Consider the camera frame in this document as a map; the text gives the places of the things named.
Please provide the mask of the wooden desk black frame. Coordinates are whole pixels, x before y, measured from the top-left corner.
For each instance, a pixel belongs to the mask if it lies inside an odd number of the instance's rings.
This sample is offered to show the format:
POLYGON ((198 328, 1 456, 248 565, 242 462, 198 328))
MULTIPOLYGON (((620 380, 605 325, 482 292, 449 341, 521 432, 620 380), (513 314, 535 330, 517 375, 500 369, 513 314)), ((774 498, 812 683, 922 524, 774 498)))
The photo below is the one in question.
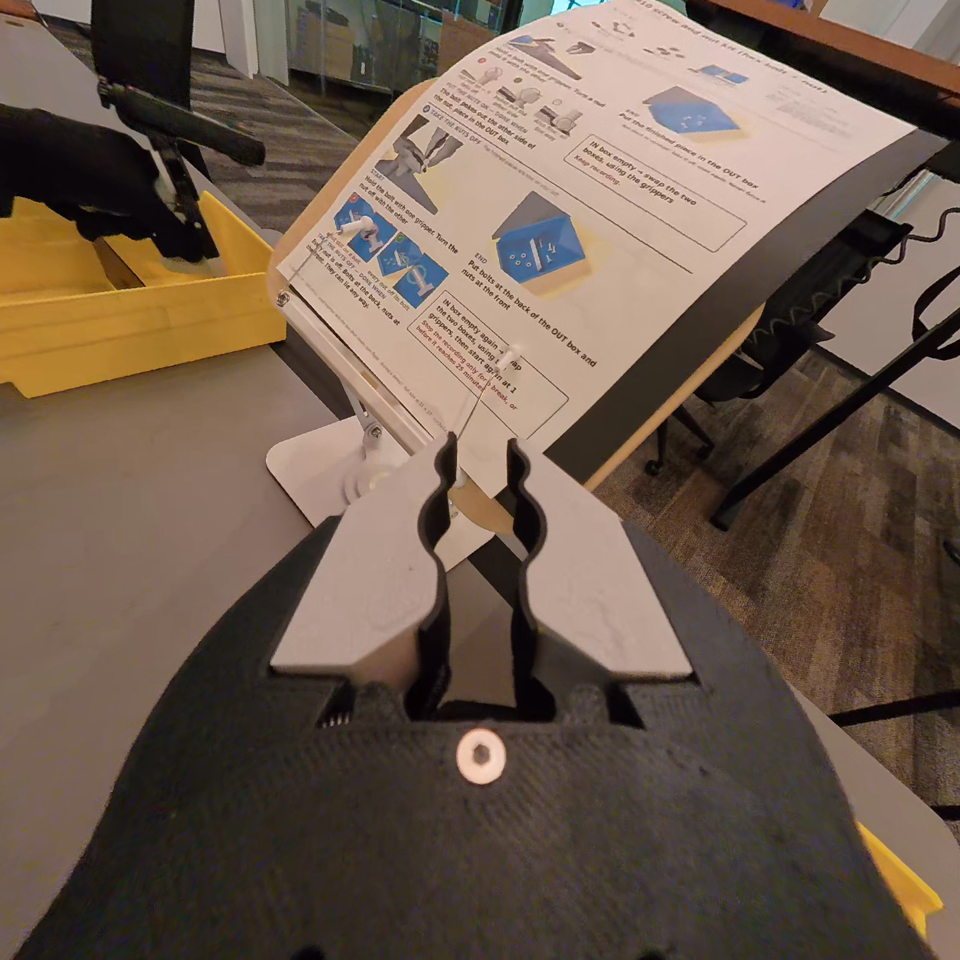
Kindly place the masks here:
MULTIPOLYGON (((686 6, 690 18, 714 33, 945 139, 948 146, 942 151, 958 154, 958 66, 774 2, 686 6)), ((909 346, 729 489, 709 519, 716 529, 728 532, 747 498, 922 361, 958 358, 957 309, 932 327, 923 324, 925 311, 957 281, 954 268, 920 294, 909 346)))

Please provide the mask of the black panel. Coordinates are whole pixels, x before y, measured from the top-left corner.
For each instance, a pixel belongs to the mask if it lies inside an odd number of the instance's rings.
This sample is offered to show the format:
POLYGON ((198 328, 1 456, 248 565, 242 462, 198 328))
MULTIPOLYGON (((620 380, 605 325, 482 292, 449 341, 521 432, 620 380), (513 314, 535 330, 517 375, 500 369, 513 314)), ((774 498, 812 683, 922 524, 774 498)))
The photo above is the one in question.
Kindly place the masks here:
POLYGON ((194 1, 93 1, 96 74, 190 109, 194 14, 194 1))

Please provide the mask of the printed instruction sheet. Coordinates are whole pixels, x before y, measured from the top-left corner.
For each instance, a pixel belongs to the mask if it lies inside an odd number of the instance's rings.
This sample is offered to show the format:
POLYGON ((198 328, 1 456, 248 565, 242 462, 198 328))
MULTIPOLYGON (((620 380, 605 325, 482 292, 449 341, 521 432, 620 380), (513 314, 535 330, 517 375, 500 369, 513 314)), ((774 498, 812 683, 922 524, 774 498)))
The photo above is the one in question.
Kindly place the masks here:
POLYGON ((273 264, 495 497, 757 241, 918 128, 662 2, 468 54, 273 264))

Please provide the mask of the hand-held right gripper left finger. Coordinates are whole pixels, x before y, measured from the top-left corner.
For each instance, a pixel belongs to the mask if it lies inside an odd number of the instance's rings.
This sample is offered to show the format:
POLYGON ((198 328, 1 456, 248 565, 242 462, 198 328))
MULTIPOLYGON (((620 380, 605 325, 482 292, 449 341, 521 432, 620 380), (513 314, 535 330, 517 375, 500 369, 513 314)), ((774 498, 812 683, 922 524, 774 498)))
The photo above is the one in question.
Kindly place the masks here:
POLYGON ((450 683, 450 599, 436 547, 450 528, 448 432, 332 519, 270 660, 277 674, 383 684, 428 716, 450 683))

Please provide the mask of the person's left hand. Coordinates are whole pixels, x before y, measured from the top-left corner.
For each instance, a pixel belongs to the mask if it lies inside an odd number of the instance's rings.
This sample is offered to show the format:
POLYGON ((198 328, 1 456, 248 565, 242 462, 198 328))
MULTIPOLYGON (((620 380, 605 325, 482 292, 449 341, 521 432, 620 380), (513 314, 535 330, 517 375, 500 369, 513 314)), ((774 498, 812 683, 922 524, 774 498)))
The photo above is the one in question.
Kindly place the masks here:
POLYGON ((200 263, 219 257, 197 226, 158 192, 161 172, 149 150, 106 126, 46 110, 1 106, 1 217, 16 199, 39 203, 89 241, 150 240, 163 258, 200 263))

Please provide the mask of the yellow plastic bin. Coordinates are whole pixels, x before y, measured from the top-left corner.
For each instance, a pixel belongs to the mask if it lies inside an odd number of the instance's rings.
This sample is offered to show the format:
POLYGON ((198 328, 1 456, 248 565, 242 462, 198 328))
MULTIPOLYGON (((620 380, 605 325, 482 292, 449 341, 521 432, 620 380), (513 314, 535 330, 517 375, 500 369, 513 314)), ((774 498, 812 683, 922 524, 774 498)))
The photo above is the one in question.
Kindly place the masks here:
POLYGON ((884 882, 918 935, 929 942, 930 916, 943 910, 941 897, 861 822, 858 832, 884 882))
POLYGON ((143 282, 120 289, 73 222, 18 198, 1 223, 1 383, 32 399, 282 342, 272 248, 210 191, 199 206, 225 275, 167 270, 151 242, 117 236, 143 282))

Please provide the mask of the black backing board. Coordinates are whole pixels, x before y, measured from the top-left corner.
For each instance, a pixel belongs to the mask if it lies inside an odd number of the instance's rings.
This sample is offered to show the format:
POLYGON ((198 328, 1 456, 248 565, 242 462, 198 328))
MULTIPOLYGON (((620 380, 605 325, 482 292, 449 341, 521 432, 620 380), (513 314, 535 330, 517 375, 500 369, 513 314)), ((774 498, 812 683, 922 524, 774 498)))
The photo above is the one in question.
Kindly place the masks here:
POLYGON ((584 484, 630 455, 693 392, 689 382, 823 246, 908 174, 958 145, 917 129, 836 174, 743 254, 545 451, 584 484))

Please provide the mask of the black chair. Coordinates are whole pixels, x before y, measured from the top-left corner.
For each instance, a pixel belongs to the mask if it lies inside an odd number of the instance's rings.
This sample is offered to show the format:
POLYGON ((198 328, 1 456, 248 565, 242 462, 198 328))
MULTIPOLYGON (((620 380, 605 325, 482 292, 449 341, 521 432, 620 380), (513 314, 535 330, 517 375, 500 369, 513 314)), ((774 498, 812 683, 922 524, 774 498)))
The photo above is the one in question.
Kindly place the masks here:
POLYGON ((868 282, 873 268, 891 258, 910 232, 908 223, 873 211, 860 214, 768 297, 756 327, 694 397, 714 406, 766 393, 813 347, 834 338, 822 319, 855 286, 868 282))

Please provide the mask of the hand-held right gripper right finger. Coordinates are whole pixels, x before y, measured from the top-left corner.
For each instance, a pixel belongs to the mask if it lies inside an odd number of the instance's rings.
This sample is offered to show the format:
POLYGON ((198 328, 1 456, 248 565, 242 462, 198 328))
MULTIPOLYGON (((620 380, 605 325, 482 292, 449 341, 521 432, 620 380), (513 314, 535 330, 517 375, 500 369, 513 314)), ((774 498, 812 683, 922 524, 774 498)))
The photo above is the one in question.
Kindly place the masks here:
POLYGON ((526 549, 510 624, 521 714, 592 686, 685 682, 693 666, 618 515, 524 439, 507 446, 513 534, 526 549))

